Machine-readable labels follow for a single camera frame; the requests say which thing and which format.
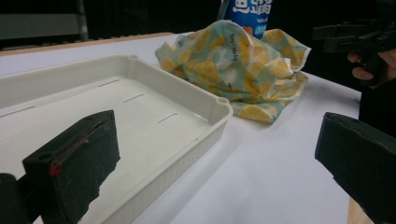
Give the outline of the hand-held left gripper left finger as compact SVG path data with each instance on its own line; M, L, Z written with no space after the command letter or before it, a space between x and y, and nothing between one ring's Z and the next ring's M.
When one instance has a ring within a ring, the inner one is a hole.
M77 224L119 160L114 112L79 120L22 161L29 219Z

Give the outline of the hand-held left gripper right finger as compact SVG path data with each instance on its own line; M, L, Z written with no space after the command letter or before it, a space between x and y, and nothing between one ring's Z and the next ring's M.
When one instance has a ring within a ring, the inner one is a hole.
M374 224L396 224L396 138L358 119L327 112L315 159Z

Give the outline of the white plastic tray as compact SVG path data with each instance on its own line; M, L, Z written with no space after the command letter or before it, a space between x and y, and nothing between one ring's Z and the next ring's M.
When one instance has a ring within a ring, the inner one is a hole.
M135 56L115 55L0 77L0 172L78 120L111 110L115 170L78 224L131 224L221 137L228 101Z

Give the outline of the blue snack bag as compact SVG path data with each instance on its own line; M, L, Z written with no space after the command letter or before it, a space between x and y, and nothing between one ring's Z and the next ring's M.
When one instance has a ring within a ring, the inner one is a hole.
M221 0L218 20L230 20L261 39L274 0Z

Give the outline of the lemon print wrapper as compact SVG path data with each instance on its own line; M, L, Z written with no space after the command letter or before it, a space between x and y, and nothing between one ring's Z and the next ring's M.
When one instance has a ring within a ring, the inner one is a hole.
M232 21L179 35L155 51L163 70L228 99L236 116L270 124L304 89L309 53L280 29L258 39Z

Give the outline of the grey metal shelf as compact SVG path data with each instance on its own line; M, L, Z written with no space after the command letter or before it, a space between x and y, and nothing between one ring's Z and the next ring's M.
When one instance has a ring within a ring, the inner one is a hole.
M88 39L83 0L0 0L0 50Z

